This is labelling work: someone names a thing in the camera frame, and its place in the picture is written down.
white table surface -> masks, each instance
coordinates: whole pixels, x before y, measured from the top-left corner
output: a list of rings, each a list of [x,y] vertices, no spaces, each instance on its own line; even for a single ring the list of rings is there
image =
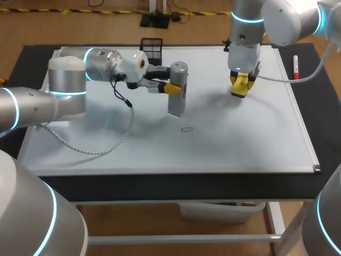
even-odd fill
[[[277,53],[262,46],[261,75],[286,78]],[[189,66],[182,117],[167,113],[167,95],[119,83],[134,105],[135,120],[117,149],[100,157],[84,155],[33,127],[18,160],[36,175],[313,172],[317,160],[290,85],[257,79],[240,99],[231,95],[222,47],[164,47],[163,65],[175,61]],[[116,143],[129,118],[129,108],[114,97],[109,83],[87,82],[86,117],[50,126],[81,149],[102,151]],[[184,133],[183,127],[193,129]]]

black device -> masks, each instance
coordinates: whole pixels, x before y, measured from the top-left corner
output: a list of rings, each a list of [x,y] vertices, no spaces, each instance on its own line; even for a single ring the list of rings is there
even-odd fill
[[[142,15],[140,27],[167,29],[168,24],[169,15],[156,10],[155,13],[146,13]]]
[[[178,12],[172,12],[172,13],[170,14],[170,19],[171,19],[173,22],[181,21],[180,13],[178,13]]]

black wire basket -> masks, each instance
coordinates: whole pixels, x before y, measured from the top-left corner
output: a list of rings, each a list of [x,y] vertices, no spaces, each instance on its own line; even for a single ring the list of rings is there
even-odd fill
[[[150,64],[154,66],[162,65],[162,38],[142,38],[140,51],[143,51]]]

blue led ring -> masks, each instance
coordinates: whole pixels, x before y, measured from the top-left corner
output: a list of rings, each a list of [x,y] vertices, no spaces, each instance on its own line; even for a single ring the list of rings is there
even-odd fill
[[[38,250],[35,252],[35,254],[33,254],[33,256],[38,256],[42,250],[44,249],[44,247],[46,246],[47,242],[48,242],[48,239],[50,239],[51,237],[51,233],[52,233],[52,230],[54,228],[54,225],[55,225],[55,220],[57,218],[57,200],[55,198],[55,194],[54,194],[54,191],[53,189],[48,185],[46,184],[47,187],[49,188],[50,192],[51,192],[51,195],[52,195],[52,199],[53,199],[53,214],[52,214],[52,220],[51,220],[51,223],[50,223],[50,227],[48,228],[47,230],[47,233],[46,233],[46,236],[43,240],[43,242],[41,243],[41,245],[39,246]]]
[[[263,22],[264,19],[260,19],[260,20],[246,20],[246,19],[242,19],[238,16],[236,16],[233,12],[231,12],[232,17],[234,17],[236,20],[239,20],[240,22],[244,22],[244,23],[260,23]]]
[[[341,255],[341,250],[336,246],[336,244],[331,240],[331,238],[329,237],[329,235],[327,234],[327,231],[326,229],[324,228],[323,224],[322,224],[322,220],[321,220],[321,216],[320,216],[320,196],[321,196],[321,193],[319,195],[319,199],[318,199],[318,219],[319,219],[319,223],[320,223],[320,226],[321,226],[321,229],[324,233],[324,235],[326,236],[326,239],[328,240],[328,242],[330,243],[330,245],[335,249],[335,251],[337,251],[340,255]]]
[[[87,59],[89,53],[90,53],[92,50],[93,50],[93,48],[90,48],[89,50],[86,51],[86,53],[85,53],[85,55],[84,55],[83,61],[84,61],[85,65],[86,65],[86,59]],[[93,81],[93,80],[89,77],[89,75],[88,75],[88,73],[87,73],[86,71],[85,71],[85,76],[86,76],[86,78],[87,78],[88,80]]]
[[[12,97],[13,102],[14,102],[14,106],[15,106],[15,121],[14,121],[14,124],[13,124],[13,126],[11,128],[11,130],[12,130],[12,129],[14,129],[18,125],[18,122],[19,122],[19,104],[18,104],[18,101],[17,101],[16,97],[14,96],[13,92],[11,92],[7,88],[0,88],[0,89],[4,89],[6,92],[8,92],[10,94],[10,96]]]
[[[318,27],[313,34],[315,34],[319,30],[319,28],[321,27],[321,23],[322,23],[321,9],[319,7],[319,4],[318,3],[316,3],[316,4],[317,4],[318,13],[319,13],[319,24],[318,24]]]
[[[49,92],[56,95],[56,96],[76,96],[76,95],[86,94],[86,91],[85,92],[53,92],[53,91],[49,91]]]

red marker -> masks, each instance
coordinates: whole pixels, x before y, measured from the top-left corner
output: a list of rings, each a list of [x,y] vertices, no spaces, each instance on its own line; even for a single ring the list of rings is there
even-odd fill
[[[298,80],[299,75],[298,75],[298,56],[294,56],[294,80]]]

